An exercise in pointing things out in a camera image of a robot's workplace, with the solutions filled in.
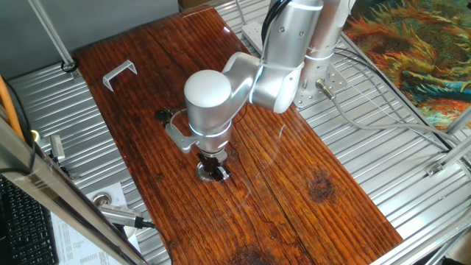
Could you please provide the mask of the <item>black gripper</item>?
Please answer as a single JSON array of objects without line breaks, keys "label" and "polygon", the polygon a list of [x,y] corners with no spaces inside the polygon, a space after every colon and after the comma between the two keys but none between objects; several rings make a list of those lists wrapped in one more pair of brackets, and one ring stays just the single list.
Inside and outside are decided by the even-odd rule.
[{"label": "black gripper", "polygon": [[203,152],[199,152],[197,157],[200,159],[200,162],[203,165],[203,180],[225,181],[231,176],[231,171],[225,166],[227,157],[224,157],[224,159],[218,159],[216,157],[206,155]]}]

